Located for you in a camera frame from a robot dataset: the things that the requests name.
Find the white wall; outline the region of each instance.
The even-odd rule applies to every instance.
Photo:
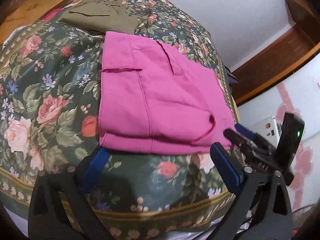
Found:
[[[241,66],[290,29],[284,0],[171,0],[210,33],[224,64]]]

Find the floral tablecloth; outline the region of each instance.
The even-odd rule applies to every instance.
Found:
[[[199,23],[169,0],[123,4],[129,15],[140,17],[137,35],[161,40],[190,60],[216,67],[234,113],[223,64]],[[104,36],[64,25],[60,15],[23,29],[0,55],[0,199],[26,219],[37,172],[65,171],[98,145]],[[231,154],[241,159],[236,150]],[[99,219],[121,240],[175,229],[202,231],[225,214],[233,199],[208,153],[113,154],[88,196]],[[79,228],[68,202],[63,203],[72,225]]]

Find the folded khaki garment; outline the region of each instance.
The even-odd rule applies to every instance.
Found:
[[[138,16],[129,16],[121,0],[83,0],[79,5],[66,10],[60,21],[102,33],[113,31],[134,34],[139,25]]]

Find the pink fabric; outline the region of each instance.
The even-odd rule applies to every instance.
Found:
[[[59,11],[61,11],[63,8],[56,8],[50,12],[48,12],[43,18],[43,21],[49,21],[51,20]]]
[[[213,70],[149,38],[107,32],[103,48],[100,145],[136,153],[230,148],[231,110]]]

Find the metal screw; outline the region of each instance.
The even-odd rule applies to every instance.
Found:
[[[252,168],[251,168],[250,166],[245,166],[245,167],[244,167],[244,171],[245,171],[246,173],[251,173],[251,172],[252,172]]]
[[[68,167],[68,172],[74,172],[76,170],[76,167],[75,166],[70,166]]]
[[[42,177],[44,174],[45,174],[45,171],[43,171],[43,170],[38,172],[38,175],[41,176],[41,177]]]
[[[280,171],[275,171],[275,175],[277,176],[277,177],[281,177],[281,172]]]

